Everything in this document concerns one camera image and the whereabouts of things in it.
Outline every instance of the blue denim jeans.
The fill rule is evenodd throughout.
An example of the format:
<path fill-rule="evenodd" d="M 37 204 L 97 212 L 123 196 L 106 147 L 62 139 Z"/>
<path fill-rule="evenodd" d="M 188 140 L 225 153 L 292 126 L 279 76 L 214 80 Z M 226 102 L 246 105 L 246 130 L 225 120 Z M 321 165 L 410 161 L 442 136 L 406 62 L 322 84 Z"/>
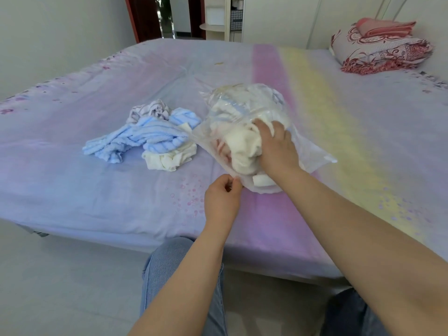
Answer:
<path fill-rule="evenodd" d="M 193 241 L 184 237 L 167 240 L 149 257 L 143 270 L 140 315 L 184 259 Z M 203 336 L 227 336 L 222 300 L 223 266 L 208 310 Z M 383 324 L 355 289 L 345 290 L 328 302 L 320 336 L 388 336 Z"/>

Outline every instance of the yellow mark on bed sheet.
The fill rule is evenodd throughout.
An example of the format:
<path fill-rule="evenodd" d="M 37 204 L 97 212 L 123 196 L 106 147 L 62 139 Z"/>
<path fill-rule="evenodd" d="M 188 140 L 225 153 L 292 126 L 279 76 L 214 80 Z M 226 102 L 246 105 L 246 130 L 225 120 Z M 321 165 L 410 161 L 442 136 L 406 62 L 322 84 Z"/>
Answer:
<path fill-rule="evenodd" d="M 333 154 L 338 163 L 319 170 L 327 184 L 401 231 L 423 242 L 417 220 L 403 212 L 388 175 L 378 162 L 375 146 L 364 139 L 361 124 L 341 105 L 338 95 L 308 60 L 305 50 L 280 48 L 295 96 L 298 117 L 311 128 L 311 138 Z"/>

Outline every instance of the white fabric in plastic bag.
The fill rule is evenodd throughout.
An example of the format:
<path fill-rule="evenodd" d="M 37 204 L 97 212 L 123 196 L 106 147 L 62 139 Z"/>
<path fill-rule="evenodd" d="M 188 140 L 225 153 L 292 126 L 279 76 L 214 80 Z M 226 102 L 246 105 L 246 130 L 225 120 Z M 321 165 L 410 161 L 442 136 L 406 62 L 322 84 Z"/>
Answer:
<path fill-rule="evenodd" d="M 272 121 L 280 122 L 291 132 L 300 167 L 305 171 L 311 173 L 329 162 L 336 162 L 328 152 L 298 133 L 288 116 L 289 109 L 283 96 L 264 84 L 228 85 L 203 96 L 210 112 L 193 130 L 192 139 L 230 175 L 238 175 L 243 185 L 252 192 L 281 191 L 258 164 L 261 137 L 252 123 L 254 119 L 264 121 L 272 134 Z M 232 157 L 227 158 L 226 153 L 230 152 Z"/>

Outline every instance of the houndstooth box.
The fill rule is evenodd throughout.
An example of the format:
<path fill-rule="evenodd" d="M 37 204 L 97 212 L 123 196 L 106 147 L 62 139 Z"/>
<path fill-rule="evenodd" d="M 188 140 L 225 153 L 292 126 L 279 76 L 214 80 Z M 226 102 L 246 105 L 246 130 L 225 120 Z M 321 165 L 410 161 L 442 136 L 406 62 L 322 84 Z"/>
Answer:
<path fill-rule="evenodd" d="M 243 10 L 230 11 L 230 30 L 243 30 Z"/>

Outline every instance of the rounded shelf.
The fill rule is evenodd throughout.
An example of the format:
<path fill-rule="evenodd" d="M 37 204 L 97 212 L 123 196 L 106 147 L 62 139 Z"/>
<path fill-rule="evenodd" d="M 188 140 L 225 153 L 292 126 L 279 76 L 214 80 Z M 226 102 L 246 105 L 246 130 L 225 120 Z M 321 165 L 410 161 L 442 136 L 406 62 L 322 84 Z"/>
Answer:
<path fill-rule="evenodd" d="M 200 29 L 209 30 L 210 32 L 224 32 L 224 26 L 215 24 L 202 24 L 199 26 Z"/>

